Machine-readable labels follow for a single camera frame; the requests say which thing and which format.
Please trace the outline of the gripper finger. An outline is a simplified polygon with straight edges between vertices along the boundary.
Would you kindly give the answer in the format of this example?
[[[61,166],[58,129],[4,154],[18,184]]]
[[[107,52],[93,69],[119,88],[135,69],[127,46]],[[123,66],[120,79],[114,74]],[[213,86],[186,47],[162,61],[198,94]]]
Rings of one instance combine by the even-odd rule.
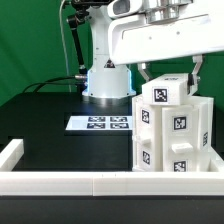
[[[195,64],[193,71],[188,74],[188,82],[187,82],[187,92],[189,94],[194,94],[198,90],[198,83],[200,82],[200,77],[198,73],[203,64],[203,56],[195,55],[192,57],[193,63]]]
[[[144,78],[146,82],[149,82],[153,79],[152,74],[149,71],[149,64],[148,63],[138,63],[138,71],[141,74],[141,76]]]

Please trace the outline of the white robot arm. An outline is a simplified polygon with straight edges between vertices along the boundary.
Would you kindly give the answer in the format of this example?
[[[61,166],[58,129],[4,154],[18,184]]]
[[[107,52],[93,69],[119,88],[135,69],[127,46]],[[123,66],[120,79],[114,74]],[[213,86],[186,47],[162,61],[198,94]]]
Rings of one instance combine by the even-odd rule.
[[[103,0],[87,10],[93,64],[83,95],[135,94],[129,64],[224,51],[224,0]]]

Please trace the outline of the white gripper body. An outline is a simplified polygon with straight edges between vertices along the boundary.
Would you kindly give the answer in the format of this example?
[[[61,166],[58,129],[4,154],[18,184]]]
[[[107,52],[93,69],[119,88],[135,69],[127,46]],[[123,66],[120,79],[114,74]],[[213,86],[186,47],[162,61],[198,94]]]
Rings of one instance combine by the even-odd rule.
[[[143,15],[111,22],[111,60],[132,64],[194,56],[224,50],[224,16],[204,14],[165,24],[146,24]]]

